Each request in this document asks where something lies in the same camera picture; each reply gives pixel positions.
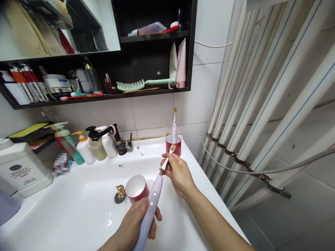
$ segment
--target right hand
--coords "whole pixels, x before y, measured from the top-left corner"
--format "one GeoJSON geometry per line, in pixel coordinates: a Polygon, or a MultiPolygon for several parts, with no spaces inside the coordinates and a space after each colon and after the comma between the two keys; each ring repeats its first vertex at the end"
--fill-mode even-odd
{"type": "Polygon", "coordinates": [[[197,190],[186,162],[174,153],[163,153],[162,157],[169,160],[163,175],[170,177],[177,194],[186,199],[197,190]]]}

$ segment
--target toothbrush button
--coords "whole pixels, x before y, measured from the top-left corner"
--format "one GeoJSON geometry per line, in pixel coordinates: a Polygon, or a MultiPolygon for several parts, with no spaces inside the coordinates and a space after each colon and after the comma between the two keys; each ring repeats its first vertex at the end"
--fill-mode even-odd
{"type": "Polygon", "coordinates": [[[153,206],[149,206],[147,209],[147,214],[151,215],[154,212],[153,206]]]}

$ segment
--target red cup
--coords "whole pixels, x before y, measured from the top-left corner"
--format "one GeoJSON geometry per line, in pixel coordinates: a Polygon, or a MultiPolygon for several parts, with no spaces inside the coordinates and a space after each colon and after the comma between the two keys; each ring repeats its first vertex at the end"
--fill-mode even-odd
{"type": "Polygon", "coordinates": [[[131,177],[126,184],[126,195],[132,204],[149,196],[149,188],[146,179],[142,175],[131,177]]]}
{"type": "MultiPolygon", "coordinates": [[[[166,152],[170,152],[170,147],[172,145],[172,135],[169,135],[165,138],[166,152]]],[[[181,155],[181,138],[177,135],[177,143],[175,144],[176,148],[173,151],[174,154],[180,157],[181,155]]]]}

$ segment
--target washbasin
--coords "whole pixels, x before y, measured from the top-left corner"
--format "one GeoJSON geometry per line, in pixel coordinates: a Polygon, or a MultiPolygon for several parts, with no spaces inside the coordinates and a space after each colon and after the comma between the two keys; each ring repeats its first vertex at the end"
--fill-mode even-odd
{"type": "MultiPolygon", "coordinates": [[[[164,138],[134,144],[140,145],[144,156],[134,149],[91,165],[74,164],[69,174],[56,177],[50,186],[24,199],[20,211],[0,227],[0,250],[97,250],[116,232],[131,207],[127,198],[120,204],[114,202],[116,186],[126,185],[140,174],[150,188],[159,174],[164,138]]],[[[182,144],[181,157],[190,166],[198,188],[205,196],[210,192],[214,206],[221,214],[224,211],[224,217],[245,238],[184,141],[182,144]]],[[[148,240],[145,250],[210,249],[187,204],[166,176],[158,206],[163,220],[157,222],[156,239],[148,240]]]]}

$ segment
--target left hand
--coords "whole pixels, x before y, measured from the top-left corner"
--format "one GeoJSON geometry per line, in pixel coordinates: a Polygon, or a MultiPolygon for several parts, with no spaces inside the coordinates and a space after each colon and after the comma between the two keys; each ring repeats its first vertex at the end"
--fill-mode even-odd
{"type": "MultiPolygon", "coordinates": [[[[126,251],[130,250],[139,234],[141,220],[147,212],[149,200],[147,197],[135,202],[123,218],[119,229],[108,239],[108,241],[98,251],[126,251]]],[[[162,220],[162,215],[157,207],[155,211],[156,219],[162,220]]],[[[156,221],[152,222],[148,238],[155,239],[156,237],[156,221]]]]}

